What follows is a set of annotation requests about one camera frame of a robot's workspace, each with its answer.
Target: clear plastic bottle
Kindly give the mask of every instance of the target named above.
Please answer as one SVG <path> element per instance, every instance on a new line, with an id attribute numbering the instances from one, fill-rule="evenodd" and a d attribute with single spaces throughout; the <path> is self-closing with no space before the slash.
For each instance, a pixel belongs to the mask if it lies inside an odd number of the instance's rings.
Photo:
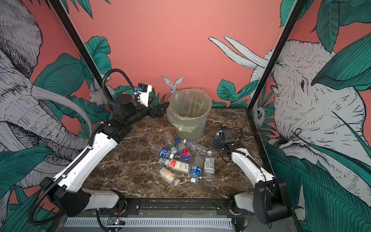
<path id="1" fill-rule="evenodd" d="M 188 151 L 188 148 L 186 147 L 184 142 L 180 141 L 178 138 L 175 140 L 175 142 L 177 143 L 177 149 L 182 159 L 187 163 L 191 162 L 191 153 Z"/>
<path id="2" fill-rule="evenodd" d="M 178 160 L 168 160 L 168 159 L 160 158 L 158 160 L 158 163 L 161 165 L 165 165 L 174 171 L 183 172 L 185 174 L 189 174 L 189 171 L 191 169 L 189 164 L 180 162 Z"/>
<path id="3" fill-rule="evenodd" d="M 163 133 L 163 136 L 166 144 L 170 147 L 171 153 L 175 154 L 177 152 L 177 149 L 175 148 L 175 141 L 173 135 L 171 134 L 170 131 L 166 131 Z"/>
<path id="4" fill-rule="evenodd" d="M 215 159 L 212 152 L 208 151 L 204 162 L 204 183 L 213 184 L 215 179 Z"/>
<path id="5" fill-rule="evenodd" d="M 193 157 L 193 163 L 189 173 L 189 176 L 191 177 L 191 184 L 196 184 L 197 180 L 201 177 L 202 164 L 204 161 L 203 157 L 204 156 L 202 156 L 200 153 L 197 153 L 196 156 Z"/>
<path id="6" fill-rule="evenodd" d="M 160 174 L 160 177 L 167 183 L 174 185 L 175 187 L 179 185 L 180 180 L 178 179 L 177 175 L 169 171 L 167 168 L 161 167 L 158 173 Z"/>
<path id="7" fill-rule="evenodd" d="M 201 145 L 198 142 L 195 142 L 193 140 L 187 140 L 187 139 L 183 140 L 183 142 L 189 150 L 199 152 L 203 156 L 207 154 L 208 149 L 204 145 Z"/>
<path id="8" fill-rule="evenodd" d="M 153 144 L 151 147 L 151 152 L 156 155 L 160 155 L 162 158 L 169 158 L 171 156 L 171 152 L 166 147 L 163 147 L 159 144 Z"/>

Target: marble table top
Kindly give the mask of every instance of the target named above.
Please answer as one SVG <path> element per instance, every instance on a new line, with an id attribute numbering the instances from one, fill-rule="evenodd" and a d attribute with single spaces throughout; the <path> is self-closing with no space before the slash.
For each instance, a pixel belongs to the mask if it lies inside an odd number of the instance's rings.
<path id="1" fill-rule="evenodd" d="M 256 161 L 263 165 L 244 109 L 212 109 L 199 143 L 209 146 L 219 123 L 243 128 L 242 143 Z M 202 180 L 196 185 L 190 183 L 187 174 L 177 173 L 180 185 L 170 186 L 157 176 L 160 158 L 150 152 L 151 144 L 165 145 L 162 133 L 171 131 L 177 138 L 174 127 L 167 117 L 145 118 L 137 122 L 127 137 L 109 152 L 91 172 L 83 187 L 92 190 L 116 189 L 126 197 L 173 197 L 173 198 L 226 198 L 234 193 L 253 193 L 253 185 L 233 162 L 226 163 L 221 154 L 215 157 L 215 181 L 206 185 Z M 240 137 L 238 129 L 233 130 L 235 139 Z"/>

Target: trash can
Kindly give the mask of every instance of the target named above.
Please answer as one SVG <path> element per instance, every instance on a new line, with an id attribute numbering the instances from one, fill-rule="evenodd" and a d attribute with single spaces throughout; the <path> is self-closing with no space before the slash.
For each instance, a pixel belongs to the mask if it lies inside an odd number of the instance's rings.
<path id="1" fill-rule="evenodd" d="M 177 135 L 181 139 L 199 139 L 210 114 L 211 98 L 200 89 L 186 89 L 173 94 L 169 101 L 167 117 Z"/>

